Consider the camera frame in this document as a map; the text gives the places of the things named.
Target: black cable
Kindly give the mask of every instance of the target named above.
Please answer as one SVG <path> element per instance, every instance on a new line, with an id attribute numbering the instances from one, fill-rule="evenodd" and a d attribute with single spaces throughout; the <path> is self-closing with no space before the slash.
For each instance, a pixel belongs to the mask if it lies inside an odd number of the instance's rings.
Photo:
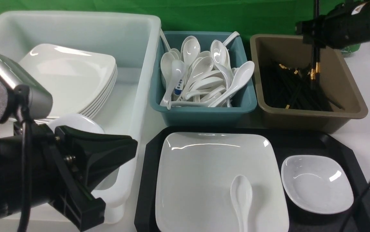
<path id="1" fill-rule="evenodd" d="M 354 214 L 354 212 L 357 209 L 357 206 L 359 205 L 359 203 L 361 202 L 362 198 L 368 193 L 369 190 L 370 190 L 370 182 L 368 183 L 368 185 L 366 186 L 366 188 L 361 192 L 361 194 L 354 200 L 354 203 L 352 204 L 350 210 L 348 211 L 346 217 L 344 218 L 344 221 L 343 221 L 343 223 L 342 223 L 342 225 L 340 227 L 340 231 L 339 232 L 344 232 L 344 229 L 346 228 L 346 225 L 347 225 L 348 220 Z"/>
<path id="2" fill-rule="evenodd" d="M 25 232 L 30 218 L 32 201 L 32 123 L 23 121 L 22 139 L 22 212 L 17 232 Z"/>

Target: white table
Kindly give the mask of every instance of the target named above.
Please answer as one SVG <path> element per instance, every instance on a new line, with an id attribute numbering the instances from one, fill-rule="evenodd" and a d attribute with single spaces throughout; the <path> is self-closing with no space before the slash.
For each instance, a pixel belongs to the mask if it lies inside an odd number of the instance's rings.
<path id="1" fill-rule="evenodd" d="M 363 44 L 359 51 L 352 57 L 346 58 L 346 61 L 354 75 L 357 85 L 369 108 L 369 114 L 362 120 L 351 120 L 333 136 L 346 146 L 350 147 L 363 170 L 367 180 L 370 179 L 370 43 Z M 246 120 L 258 119 L 258 115 L 247 116 Z M 250 126 L 258 126 L 257 123 L 251 123 Z M 139 184 L 142 175 L 142 165 L 145 153 L 145 145 L 158 134 L 166 125 L 160 113 L 147 107 L 145 113 L 144 133 L 140 144 L 141 151 L 138 154 L 138 163 L 133 180 L 132 192 L 126 203 L 126 211 L 123 219 L 115 225 L 100 225 L 90 231 L 104 232 L 135 232 L 133 224 L 136 210 L 136 200 L 138 198 Z M 17 220 L 0 220 L 0 232 L 16 231 Z M 31 221 L 29 224 L 30 232 L 51 232 L 67 231 L 76 232 L 77 229 L 71 223 L 49 222 L 49 221 Z"/>

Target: plastic container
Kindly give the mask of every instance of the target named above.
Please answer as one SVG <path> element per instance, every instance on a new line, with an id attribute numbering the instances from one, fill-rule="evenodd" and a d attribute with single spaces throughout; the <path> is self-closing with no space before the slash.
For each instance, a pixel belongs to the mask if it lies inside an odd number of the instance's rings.
<path id="1" fill-rule="evenodd" d="M 201 32 L 201 31 L 166 31 L 166 39 L 171 48 L 177 48 L 179 51 L 183 40 L 193 35 L 200 45 L 201 51 L 209 51 L 213 40 L 225 41 L 231 33 L 229 32 Z M 244 45 L 241 37 L 235 38 L 228 45 L 231 67 L 240 67 L 247 62 Z M 161 81 L 160 62 L 162 55 L 166 52 L 165 46 L 160 41 L 155 68 L 159 72 L 152 76 L 151 87 L 149 91 L 149 101 L 151 107 L 162 113 L 163 120 L 167 125 L 211 125 L 211 126 L 233 126 L 244 113 L 253 111 L 257 106 L 257 99 L 253 82 L 249 81 L 238 93 L 232 98 L 234 107 L 172 107 L 168 110 L 160 106 L 161 99 L 165 93 Z"/>
<path id="2" fill-rule="evenodd" d="M 118 79 L 93 119 L 107 134 L 130 135 L 140 143 L 148 89 L 154 71 L 161 21 L 156 16 L 69 11 L 7 12 L 0 15 L 0 54 L 20 61 L 38 44 L 55 44 L 113 56 Z M 92 194 L 106 202 L 105 223 L 122 219 L 136 158 L 100 183 Z M 32 220 L 67 221 L 50 205 L 32 209 Z"/>
<path id="3" fill-rule="evenodd" d="M 290 67 L 305 67 L 311 62 L 311 46 L 303 44 L 301 36 L 254 35 L 251 37 L 252 60 L 258 66 L 271 59 Z M 258 105 L 263 110 L 263 122 L 269 128 L 314 130 L 333 133 L 350 119 L 363 119 L 367 106 L 348 66 L 338 50 L 321 49 L 320 85 L 325 95 L 344 107 L 332 105 L 334 112 L 291 110 L 269 107 L 264 101 L 260 69 L 254 71 Z"/>

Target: black tray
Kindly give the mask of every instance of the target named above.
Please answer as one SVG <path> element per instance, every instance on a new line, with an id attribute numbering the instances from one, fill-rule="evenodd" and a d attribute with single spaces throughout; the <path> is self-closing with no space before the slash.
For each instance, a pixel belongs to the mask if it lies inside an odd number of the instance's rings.
<path id="1" fill-rule="evenodd" d="M 136 207 L 135 227 L 138 232 L 160 232 L 155 219 L 155 192 L 161 149 L 165 138 L 173 132 L 210 132 L 256 134 L 267 138 L 274 148 L 278 167 L 281 171 L 285 158 L 293 155 L 311 154 L 330 157 L 344 169 L 354 196 L 359 195 L 367 185 L 354 152 L 331 136 L 322 132 L 235 129 L 235 128 L 197 128 L 169 127 L 161 131 L 146 146 L 142 170 L 141 186 Z M 290 232 L 338 232 L 345 212 L 335 215 L 318 215 L 301 210 L 287 197 Z M 362 204 L 349 220 L 345 232 L 370 232 L 370 191 Z"/>

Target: green screen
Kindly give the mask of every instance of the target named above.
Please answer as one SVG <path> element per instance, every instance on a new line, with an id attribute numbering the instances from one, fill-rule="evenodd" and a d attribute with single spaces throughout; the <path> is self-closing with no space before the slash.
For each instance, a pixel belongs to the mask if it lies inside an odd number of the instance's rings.
<path id="1" fill-rule="evenodd" d="M 327 13 L 341 0 L 321 1 Z M 313 0 L 0 0 L 10 10 L 108 11 L 156 15 L 165 31 L 238 31 L 293 34 L 295 22 L 311 19 Z"/>

